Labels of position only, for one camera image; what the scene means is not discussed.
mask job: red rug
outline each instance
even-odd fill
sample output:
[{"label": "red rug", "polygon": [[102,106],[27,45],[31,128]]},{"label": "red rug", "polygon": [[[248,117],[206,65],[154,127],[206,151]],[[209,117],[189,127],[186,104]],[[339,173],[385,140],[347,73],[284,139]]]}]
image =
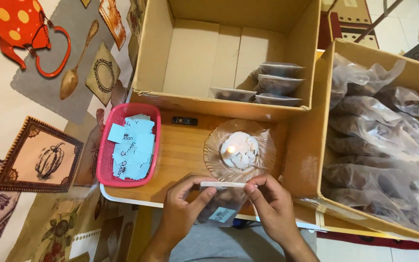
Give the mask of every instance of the red rug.
[{"label": "red rug", "polygon": [[390,238],[363,236],[363,235],[352,235],[345,233],[336,232],[317,232],[317,237],[345,241],[349,243],[368,245],[368,246],[380,246],[380,247],[393,247],[400,249],[415,249],[419,250],[419,243],[409,240],[396,240]]}]

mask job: white wax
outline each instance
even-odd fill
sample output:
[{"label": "white wax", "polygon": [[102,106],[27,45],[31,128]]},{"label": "white wax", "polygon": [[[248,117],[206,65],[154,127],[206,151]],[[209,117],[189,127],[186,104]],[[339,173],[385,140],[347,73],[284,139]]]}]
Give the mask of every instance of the white wax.
[{"label": "white wax", "polygon": [[[233,153],[227,152],[229,146],[234,146]],[[249,134],[238,131],[229,136],[221,146],[221,156],[224,163],[230,167],[246,169],[255,164],[258,155],[258,141]]]}]

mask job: hand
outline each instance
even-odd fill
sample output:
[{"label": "hand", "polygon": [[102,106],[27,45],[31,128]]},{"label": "hand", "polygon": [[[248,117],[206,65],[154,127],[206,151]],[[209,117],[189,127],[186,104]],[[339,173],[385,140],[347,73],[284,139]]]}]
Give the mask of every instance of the hand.
[{"label": "hand", "polygon": [[250,179],[245,192],[256,207],[266,234],[272,240],[284,250],[286,246],[298,241],[299,237],[303,241],[295,222],[292,197],[274,177],[260,175]]},{"label": "hand", "polygon": [[164,200],[164,210],[156,235],[166,241],[169,252],[189,233],[196,217],[213,198],[216,188],[206,188],[191,203],[185,201],[189,190],[203,181],[218,181],[203,175],[184,177],[169,188]]}]

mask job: light blue label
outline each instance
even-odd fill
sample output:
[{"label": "light blue label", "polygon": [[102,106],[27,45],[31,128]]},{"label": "light blue label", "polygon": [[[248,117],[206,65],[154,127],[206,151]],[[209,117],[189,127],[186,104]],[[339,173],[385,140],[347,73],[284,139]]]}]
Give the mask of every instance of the light blue label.
[{"label": "light blue label", "polygon": [[218,207],[216,211],[211,215],[210,219],[216,220],[221,223],[225,223],[236,211],[224,207]]}]

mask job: gray pants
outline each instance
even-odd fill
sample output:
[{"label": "gray pants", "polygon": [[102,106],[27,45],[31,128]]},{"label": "gray pants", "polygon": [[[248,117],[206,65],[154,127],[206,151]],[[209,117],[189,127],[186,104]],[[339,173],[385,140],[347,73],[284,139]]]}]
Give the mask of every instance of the gray pants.
[{"label": "gray pants", "polygon": [[[303,229],[300,233],[316,253],[316,232]],[[169,261],[276,262],[285,261],[285,257],[282,248],[266,235],[261,225],[248,229],[193,225],[190,233],[172,250]]]}]

